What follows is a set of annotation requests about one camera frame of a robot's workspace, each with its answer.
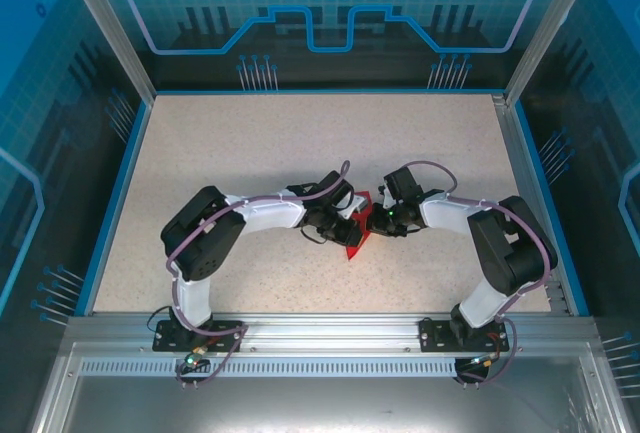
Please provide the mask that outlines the brushed metal sheet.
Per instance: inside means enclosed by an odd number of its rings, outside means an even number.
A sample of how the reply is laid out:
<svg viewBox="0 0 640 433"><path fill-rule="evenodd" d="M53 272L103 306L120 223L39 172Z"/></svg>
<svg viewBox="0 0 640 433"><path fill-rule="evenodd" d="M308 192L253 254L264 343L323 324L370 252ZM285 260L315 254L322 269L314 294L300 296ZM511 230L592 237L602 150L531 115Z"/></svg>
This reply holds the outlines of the brushed metal sheet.
<svg viewBox="0 0 640 433"><path fill-rule="evenodd" d="M476 388L450 379L83 378L63 433L604 433L558 371Z"/></svg>

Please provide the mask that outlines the blue table edge strip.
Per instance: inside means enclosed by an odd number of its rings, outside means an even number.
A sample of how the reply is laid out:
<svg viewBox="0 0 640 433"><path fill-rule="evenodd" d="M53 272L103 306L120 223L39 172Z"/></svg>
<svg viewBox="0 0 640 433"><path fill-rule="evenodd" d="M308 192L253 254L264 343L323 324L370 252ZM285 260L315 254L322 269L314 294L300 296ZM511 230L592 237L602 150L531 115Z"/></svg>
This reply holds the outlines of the blue table edge strip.
<svg viewBox="0 0 640 433"><path fill-rule="evenodd" d="M490 94L503 96L504 89L428 89L428 88L348 88L348 89L280 89L280 90L159 90L161 96L277 96L277 95L330 95L330 94Z"/></svg>
<svg viewBox="0 0 640 433"><path fill-rule="evenodd" d="M90 258L74 315L91 315L122 213L152 107L142 102L127 141L103 222Z"/></svg>
<svg viewBox="0 0 640 433"><path fill-rule="evenodd" d="M518 142L523 150L526 176L531 183L524 197L532 201L531 208L558 253L554 277L562 286L567 312L572 316L589 316L590 311L552 198L550 183L545 176L539 150L520 101L513 107L513 118Z"/></svg>

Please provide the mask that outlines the long aluminium base rail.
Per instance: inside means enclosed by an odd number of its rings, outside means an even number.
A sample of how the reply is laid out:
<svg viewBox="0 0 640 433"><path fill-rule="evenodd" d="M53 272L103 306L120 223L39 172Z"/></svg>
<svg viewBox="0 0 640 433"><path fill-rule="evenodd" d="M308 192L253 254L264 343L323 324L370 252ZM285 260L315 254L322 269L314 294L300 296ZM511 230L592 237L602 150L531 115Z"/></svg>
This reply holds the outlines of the long aluminium base rail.
<svg viewBox="0 0 640 433"><path fill-rule="evenodd" d="M146 313L99 313L72 318L64 344L91 343L99 348L149 348L155 324ZM257 352L391 352L419 348L418 323L423 318L447 321L446 314L241 314L216 313L217 321L241 321L248 327L242 349ZM599 339L590 317L543 313L508 316L525 350Z"/></svg>

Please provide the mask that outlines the aluminium side rail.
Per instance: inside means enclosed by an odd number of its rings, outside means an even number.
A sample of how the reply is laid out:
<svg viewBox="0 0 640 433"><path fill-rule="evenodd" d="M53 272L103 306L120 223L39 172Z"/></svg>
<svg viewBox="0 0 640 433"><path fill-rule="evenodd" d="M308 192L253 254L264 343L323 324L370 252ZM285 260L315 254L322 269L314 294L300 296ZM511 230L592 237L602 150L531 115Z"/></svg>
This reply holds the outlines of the aluminium side rail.
<svg viewBox="0 0 640 433"><path fill-rule="evenodd" d="M551 312L561 316L574 316L573 295L565 271L562 248L558 242L557 224L544 197L544 184L534 165L534 155L526 141L517 112L507 105L500 93L492 94L492 101L519 195L529 205L558 255L557 267L551 272L544 287Z"/></svg>

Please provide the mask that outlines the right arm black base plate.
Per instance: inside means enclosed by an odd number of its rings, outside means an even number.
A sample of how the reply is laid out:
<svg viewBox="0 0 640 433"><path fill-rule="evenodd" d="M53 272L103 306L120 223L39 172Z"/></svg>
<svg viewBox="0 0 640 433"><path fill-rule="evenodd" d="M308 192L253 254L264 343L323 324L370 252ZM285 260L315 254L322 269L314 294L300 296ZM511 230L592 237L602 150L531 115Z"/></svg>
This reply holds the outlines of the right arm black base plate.
<svg viewBox="0 0 640 433"><path fill-rule="evenodd" d="M496 322L470 328L459 319L426 317L418 323L418 336L423 353L502 353L510 350L506 327Z"/></svg>

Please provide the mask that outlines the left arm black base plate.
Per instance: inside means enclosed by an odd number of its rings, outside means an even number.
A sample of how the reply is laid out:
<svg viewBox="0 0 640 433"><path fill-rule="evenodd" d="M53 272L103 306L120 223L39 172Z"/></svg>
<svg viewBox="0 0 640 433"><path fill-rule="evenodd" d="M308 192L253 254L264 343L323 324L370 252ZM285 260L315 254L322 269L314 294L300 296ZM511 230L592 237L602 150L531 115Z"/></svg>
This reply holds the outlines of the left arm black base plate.
<svg viewBox="0 0 640 433"><path fill-rule="evenodd" d="M237 341L238 332L222 335L222 331L232 330L243 326L241 321L208 320L202 329L215 333L215 336L199 334L185 328L178 319L161 320L155 328L152 343L154 352L190 353L204 347L207 352L229 352Z"/></svg>

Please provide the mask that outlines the aluminium corner post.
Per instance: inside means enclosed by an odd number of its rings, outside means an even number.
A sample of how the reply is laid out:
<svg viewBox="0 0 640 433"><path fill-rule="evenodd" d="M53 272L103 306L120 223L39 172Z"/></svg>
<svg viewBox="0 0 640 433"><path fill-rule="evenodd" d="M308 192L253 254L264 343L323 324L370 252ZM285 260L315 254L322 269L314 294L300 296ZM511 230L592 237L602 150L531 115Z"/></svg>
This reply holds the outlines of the aluminium corner post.
<svg viewBox="0 0 640 433"><path fill-rule="evenodd" d="M514 107L520 99L557 32L568 17L575 1L552 0L550 2L531 42L507 84L504 99L507 107Z"/></svg>
<svg viewBox="0 0 640 433"><path fill-rule="evenodd" d="M156 90L109 0L83 0L136 92L149 107Z"/></svg>

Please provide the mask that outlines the aluminium frame rail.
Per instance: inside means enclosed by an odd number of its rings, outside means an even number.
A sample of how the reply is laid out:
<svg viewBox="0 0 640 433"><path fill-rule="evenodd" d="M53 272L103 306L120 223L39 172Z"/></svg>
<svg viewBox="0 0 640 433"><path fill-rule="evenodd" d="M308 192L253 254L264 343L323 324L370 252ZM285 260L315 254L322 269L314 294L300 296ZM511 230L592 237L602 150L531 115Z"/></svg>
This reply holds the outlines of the aluminium frame rail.
<svg viewBox="0 0 640 433"><path fill-rule="evenodd" d="M62 433L82 368L72 350L59 353L53 364L30 433Z"/></svg>
<svg viewBox="0 0 640 433"><path fill-rule="evenodd" d="M634 433L634 421L628 415L603 348L596 343L586 343L580 366L588 397L588 417L594 431Z"/></svg>

